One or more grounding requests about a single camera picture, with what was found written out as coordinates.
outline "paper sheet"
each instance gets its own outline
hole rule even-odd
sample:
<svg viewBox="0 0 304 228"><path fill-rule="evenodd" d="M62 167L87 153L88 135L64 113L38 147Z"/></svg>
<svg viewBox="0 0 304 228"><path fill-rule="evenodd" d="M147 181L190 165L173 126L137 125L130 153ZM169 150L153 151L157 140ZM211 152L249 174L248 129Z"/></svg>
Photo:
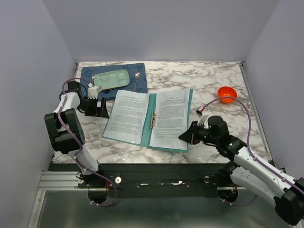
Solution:
<svg viewBox="0 0 304 228"><path fill-rule="evenodd" d="M104 136L140 144L148 104L149 94L119 90Z"/></svg>
<svg viewBox="0 0 304 228"><path fill-rule="evenodd" d="M188 128L188 102L190 89L160 92L156 96L156 125L150 146L186 150L187 143L178 139Z"/></svg>

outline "folder binder clip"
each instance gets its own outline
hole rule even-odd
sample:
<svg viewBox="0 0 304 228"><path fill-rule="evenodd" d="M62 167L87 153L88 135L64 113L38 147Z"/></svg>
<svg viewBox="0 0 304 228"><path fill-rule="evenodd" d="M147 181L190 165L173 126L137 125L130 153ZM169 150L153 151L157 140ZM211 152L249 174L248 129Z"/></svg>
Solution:
<svg viewBox="0 0 304 228"><path fill-rule="evenodd" d="M151 119L151 128L155 127L156 116L157 116L157 113L155 111L153 111L153 113L152 113L152 119Z"/></svg>

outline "red bowl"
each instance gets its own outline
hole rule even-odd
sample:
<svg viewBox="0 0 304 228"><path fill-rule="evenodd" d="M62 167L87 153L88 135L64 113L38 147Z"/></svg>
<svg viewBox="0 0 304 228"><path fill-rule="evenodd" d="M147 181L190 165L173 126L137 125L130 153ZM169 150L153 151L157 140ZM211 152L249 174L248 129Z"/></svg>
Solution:
<svg viewBox="0 0 304 228"><path fill-rule="evenodd" d="M224 97L224 96L231 96L231 97L237 98L238 94L233 88L231 88L229 86L223 86L218 90L218 97ZM231 99L231 98L223 98L220 101L225 104L230 104L230 103L234 102L235 100Z"/></svg>

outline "teal folder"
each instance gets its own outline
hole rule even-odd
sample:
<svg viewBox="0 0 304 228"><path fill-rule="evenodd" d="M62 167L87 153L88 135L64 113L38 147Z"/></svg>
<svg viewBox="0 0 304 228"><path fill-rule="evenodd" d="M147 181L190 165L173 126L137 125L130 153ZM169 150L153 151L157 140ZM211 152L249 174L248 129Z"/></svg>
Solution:
<svg viewBox="0 0 304 228"><path fill-rule="evenodd" d="M190 113L191 102L192 102L192 94L193 94L193 90L191 89L190 93L189 93L189 101L188 101L188 115L187 115L187 123L188 124L189 124L189 113ZM105 139L111 139L111 140L115 140L115 141L119 141L119 142L125 142L125 143L128 143L128 144L134 144L134 145L138 145L138 146L142 146L142 147L146 147L146 148L151 148L151 149L155 149L155 150L187 153L188 152L188 144L187 144L187 149L186 150L178 150L178 149L170 149L170 148L149 146L150 145L150 138L151 138L151 135L152 135L151 119L152 119L153 111L155 111L155 107L156 107L156 96L157 96L157 94L150 94L150 96L149 96L149 105L148 105L146 119L144 121L143 129L142 129L142 140L141 140L140 144L135 144L135 143L131 143L131 142L125 142L125 141L121 141L121 140L117 140L117 139L108 138L108 137L104 136L104 133L103 133L102 137L105 138Z"/></svg>

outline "blue mat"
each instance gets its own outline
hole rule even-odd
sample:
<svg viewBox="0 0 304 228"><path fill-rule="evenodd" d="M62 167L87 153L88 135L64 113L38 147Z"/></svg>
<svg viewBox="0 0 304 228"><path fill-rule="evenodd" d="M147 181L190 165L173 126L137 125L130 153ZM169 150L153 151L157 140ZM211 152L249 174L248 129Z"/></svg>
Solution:
<svg viewBox="0 0 304 228"><path fill-rule="evenodd" d="M128 90L133 91L135 86L135 73L139 71L141 73L141 77L137 80L136 85L136 92L146 94L148 92L148 85L147 85L147 76L146 70L144 68L144 63L135 63L135 64L128 64L128 65L108 65L108 66L91 66L91 67L84 67L81 70L81 78L86 79L87 81L92 81L92 74L100 74L114 70L127 70L130 77L129 85L125 87L120 87L118 89L102 91L98 94L98 98L101 99L105 97L106 99L113 99L116 97L118 90Z"/></svg>

